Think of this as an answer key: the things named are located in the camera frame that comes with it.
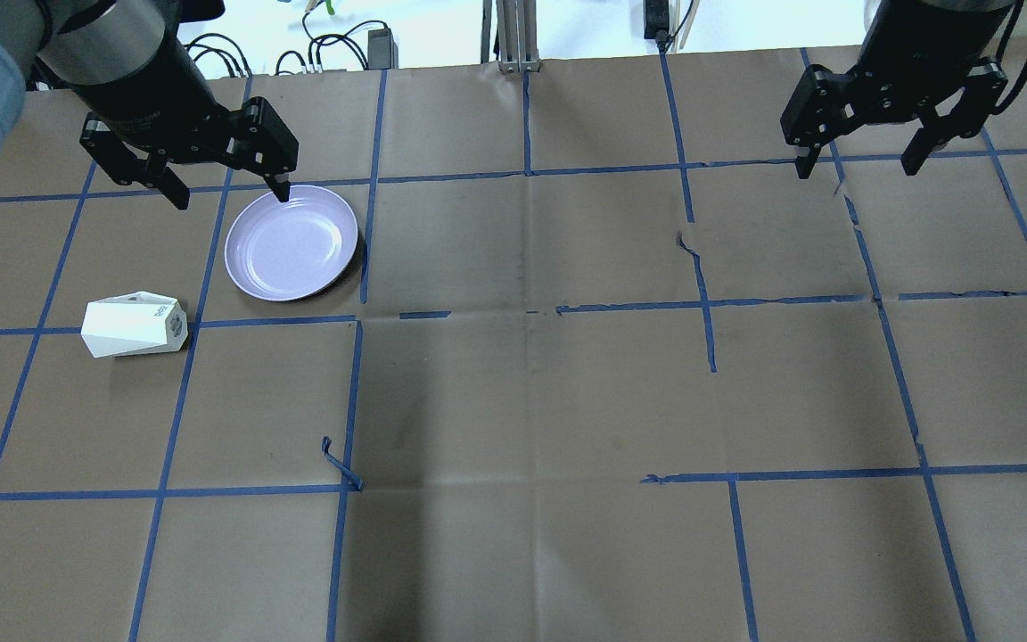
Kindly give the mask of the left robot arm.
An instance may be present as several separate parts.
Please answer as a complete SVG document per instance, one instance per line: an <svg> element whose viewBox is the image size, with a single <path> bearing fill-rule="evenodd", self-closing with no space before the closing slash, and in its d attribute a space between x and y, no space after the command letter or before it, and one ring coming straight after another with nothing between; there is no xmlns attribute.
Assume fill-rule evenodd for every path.
<svg viewBox="0 0 1027 642"><path fill-rule="evenodd" d="M221 1L0 1L0 152L41 62L88 107L80 145L111 182L186 209L175 164L217 163L288 201L298 139L265 98L221 105L177 37L224 12Z"/></svg>

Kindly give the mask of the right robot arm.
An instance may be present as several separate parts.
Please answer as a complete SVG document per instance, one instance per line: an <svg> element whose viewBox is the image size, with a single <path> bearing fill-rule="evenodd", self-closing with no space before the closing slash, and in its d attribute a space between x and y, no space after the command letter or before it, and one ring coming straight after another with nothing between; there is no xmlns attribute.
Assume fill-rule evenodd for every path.
<svg viewBox="0 0 1027 642"><path fill-rule="evenodd" d="M811 64L781 115L796 150L796 175L810 176L824 147L864 126L918 121L900 162L914 176L934 151L971 138L1007 110L1027 82L1001 65L1022 10L1019 1L876 1L855 65L843 74Z"/></svg>

